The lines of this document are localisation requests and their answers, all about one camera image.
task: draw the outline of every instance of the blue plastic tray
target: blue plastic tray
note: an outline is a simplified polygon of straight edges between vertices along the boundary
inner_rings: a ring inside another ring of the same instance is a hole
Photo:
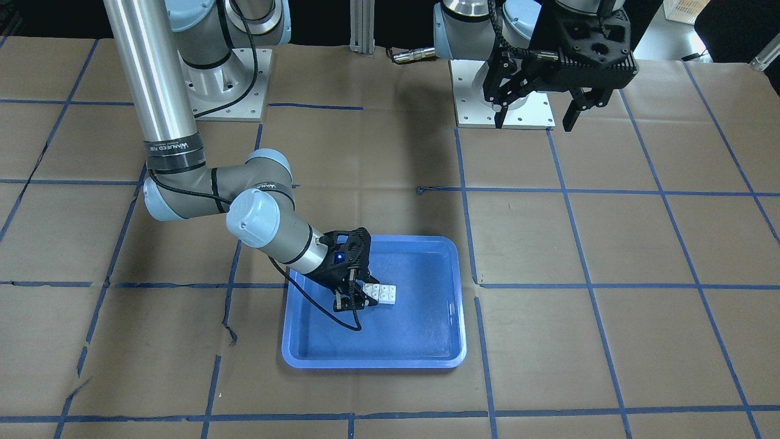
[[[340,327],[292,285],[287,289],[282,357],[299,369],[452,368],[466,358],[458,252],[445,237],[371,237],[371,274],[398,287],[394,305],[358,312],[363,330]],[[327,310],[329,290],[291,276]],[[351,312],[338,318],[354,324]]]

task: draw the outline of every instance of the white mounting plate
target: white mounting plate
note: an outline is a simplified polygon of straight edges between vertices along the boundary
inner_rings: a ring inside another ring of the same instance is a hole
[[[485,105],[482,94],[471,87],[483,64],[484,61],[468,59],[453,59],[449,63],[458,127],[495,129],[495,111]],[[523,106],[509,110],[503,127],[513,130],[546,130],[555,127],[547,94],[531,92]]]
[[[238,56],[239,60],[244,66],[252,71],[254,68],[254,61],[252,60],[252,49],[250,48],[235,48],[233,51]],[[270,48],[258,48],[255,49],[257,53],[257,81],[252,87],[252,91],[240,101],[229,106],[226,109],[207,114],[197,118],[198,120],[227,120],[233,122],[261,122],[265,111],[265,97],[268,92],[268,78],[271,75],[271,57],[273,51]],[[190,105],[193,109],[193,114],[213,109],[224,105],[225,102],[209,102],[198,99],[189,95]]]

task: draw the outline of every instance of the white block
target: white block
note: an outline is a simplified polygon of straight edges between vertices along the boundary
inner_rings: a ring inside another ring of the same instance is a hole
[[[363,284],[363,292],[381,304],[395,304],[395,285]]]

